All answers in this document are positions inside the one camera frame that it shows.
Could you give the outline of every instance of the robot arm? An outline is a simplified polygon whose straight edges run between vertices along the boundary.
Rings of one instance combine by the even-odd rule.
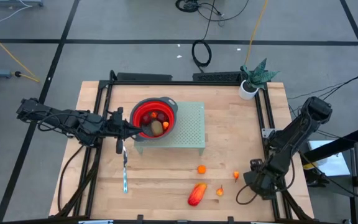
[[[24,122],[38,122],[41,131],[51,131],[59,129],[62,134],[75,136],[80,144],[95,147],[97,138],[115,137],[117,138],[117,153],[122,152],[122,141],[132,135],[141,133],[142,130],[126,120],[122,120],[123,108],[117,111],[108,112],[111,114],[109,119],[103,119],[98,114],[89,111],[78,110],[58,110],[45,106],[37,99],[23,99],[19,109],[16,111],[17,119]]]
[[[269,137],[264,139],[264,146],[269,149],[270,155],[263,163],[261,159],[251,161],[251,171],[244,173],[246,184],[264,200],[274,198],[278,191],[282,191],[286,198],[291,199],[282,184],[291,158],[298,152],[299,146],[317,131],[320,124],[329,121],[331,113],[331,105],[328,103],[317,97],[308,98],[298,117],[284,130],[272,131]]]

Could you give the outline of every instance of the red colander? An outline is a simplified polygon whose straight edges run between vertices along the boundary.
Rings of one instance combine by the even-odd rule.
[[[178,111],[178,105],[176,102],[169,97],[160,97],[160,98],[148,98],[140,101],[131,112],[131,124],[141,128],[141,119],[143,115],[151,113],[153,111],[159,111],[164,113],[169,122],[168,129],[160,136],[149,136],[145,133],[139,133],[134,137],[135,141],[145,141],[145,140],[154,140],[160,139],[168,135],[176,123],[176,115]]]

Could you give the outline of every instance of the black clamp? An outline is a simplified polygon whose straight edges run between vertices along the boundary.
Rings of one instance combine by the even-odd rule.
[[[249,163],[251,164],[251,170],[257,172],[262,167],[263,161],[261,159],[251,159]]]
[[[137,215],[136,224],[143,224],[143,215]]]
[[[227,217],[228,224],[234,224],[234,217]]]
[[[113,85],[115,81],[118,80],[116,73],[113,70],[110,70],[109,80],[101,80],[99,81],[99,89],[106,88],[108,85]]]
[[[21,77],[22,76],[21,72],[19,72],[19,71],[16,71],[14,74],[15,74],[16,77]]]

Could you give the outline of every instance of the gray floor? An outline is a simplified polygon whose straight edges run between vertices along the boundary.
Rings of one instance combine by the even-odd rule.
[[[207,20],[197,13],[178,11],[174,0],[81,0],[69,39],[198,39]],[[243,1],[218,0],[216,5],[228,16]],[[358,25],[358,0],[347,0]],[[1,39],[59,39],[73,0],[45,0],[45,7],[26,9],[0,23]],[[207,39],[249,40],[263,5],[250,0],[238,18],[224,27],[211,23]],[[14,9],[0,7],[0,18]],[[270,1],[257,40],[357,41],[339,0]],[[6,47],[41,79],[0,78],[0,201],[27,131],[27,124],[15,119],[22,98],[38,97],[55,54],[57,44],[6,44]],[[213,58],[206,72],[237,70],[247,45],[211,45]],[[74,108],[84,80],[106,79],[116,72],[172,74],[174,80],[191,80],[199,72],[191,57],[191,45],[96,45],[66,44],[63,48],[46,104]],[[206,51],[197,48],[200,59]],[[287,96],[296,96],[358,76],[358,46],[275,46],[255,45],[248,66],[265,57],[268,69],[281,73],[274,79],[284,82]],[[0,69],[22,70],[1,48]],[[290,100],[297,107],[305,98]],[[321,127],[344,135],[358,129],[358,82],[346,85],[328,100],[333,116]],[[326,139],[313,135],[313,139]],[[66,139],[55,133],[35,132],[23,170],[7,210],[5,221],[42,218],[48,215]],[[349,218],[347,198],[310,189],[314,213],[327,222]]]

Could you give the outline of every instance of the plastic food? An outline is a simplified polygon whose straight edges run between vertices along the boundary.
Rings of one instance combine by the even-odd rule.
[[[140,123],[143,124],[143,125],[149,125],[150,122],[152,122],[152,118],[150,117],[149,114],[145,114],[145,115],[142,117],[142,120],[140,121]]]
[[[160,121],[161,123],[164,123],[167,121],[167,116],[164,113],[159,113],[157,115],[157,121]]]
[[[223,185],[221,185],[221,187],[216,190],[216,195],[217,196],[222,196],[223,195]]]
[[[206,183],[198,183],[194,186],[187,203],[191,206],[197,206],[203,199],[206,190]]]
[[[238,172],[238,171],[234,171],[234,172],[233,172],[233,176],[234,176],[234,181],[237,182],[237,179],[239,178],[239,172]]]
[[[164,130],[167,130],[168,127],[169,127],[169,123],[168,123],[168,122],[162,123],[162,128],[163,128]]]
[[[197,167],[197,172],[198,172],[199,174],[205,174],[205,172],[206,172],[206,166],[204,166],[204,165],[198,166],[198,167]]]
[[[152,132],[154,136],[160,136],[163,133],[162,124],[160,121],[152,122]]]
[[[157,115],[158,115],[158,114],[157,114],[157,112],[152,112],[151,115],[152,115],[152,118],[155,119],[155,118],[157,118]]]

